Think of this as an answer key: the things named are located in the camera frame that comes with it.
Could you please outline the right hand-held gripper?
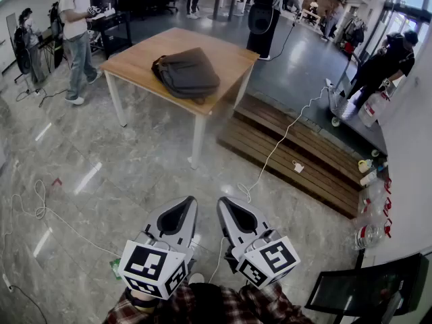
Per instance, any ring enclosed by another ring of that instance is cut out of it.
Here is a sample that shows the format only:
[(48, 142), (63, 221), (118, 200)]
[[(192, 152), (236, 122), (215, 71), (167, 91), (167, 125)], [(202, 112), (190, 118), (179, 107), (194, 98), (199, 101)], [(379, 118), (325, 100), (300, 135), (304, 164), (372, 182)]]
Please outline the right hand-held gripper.
[(231, 245), (239, 245), (231, 254), (240, 272), (253, 286), (262, 289), (285, 277), (300, 264), (300, 257), (286, 236), (268, 229), (256, 238), (243, 242), (242, 232), (258, 232), (267, 219), (256, 207), (243, 200), (223, 196), (217, 201), (217, 214), (223, 236)]

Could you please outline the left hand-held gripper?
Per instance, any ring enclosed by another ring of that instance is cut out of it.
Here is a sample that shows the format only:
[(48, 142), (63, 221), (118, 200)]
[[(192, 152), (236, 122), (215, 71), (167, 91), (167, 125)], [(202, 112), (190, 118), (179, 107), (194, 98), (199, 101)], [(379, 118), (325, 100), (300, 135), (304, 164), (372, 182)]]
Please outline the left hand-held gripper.
[(190, 272), (197, 212), (193, 196), (170, 200), (151, 211), (146, 231), (128, 240), (121, 256), (119, 274), (128, 288), (159, 299), (175, 292)]

